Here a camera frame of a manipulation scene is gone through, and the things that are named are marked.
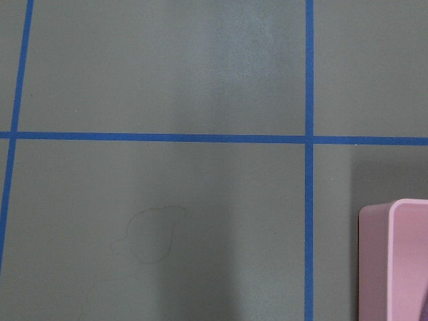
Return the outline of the pink plastic bin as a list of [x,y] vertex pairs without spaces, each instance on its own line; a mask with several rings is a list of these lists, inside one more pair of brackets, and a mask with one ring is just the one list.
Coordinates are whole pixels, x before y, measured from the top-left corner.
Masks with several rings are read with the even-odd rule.
[[368,205],[358,216],[359,320],[427,319],[427,201]]

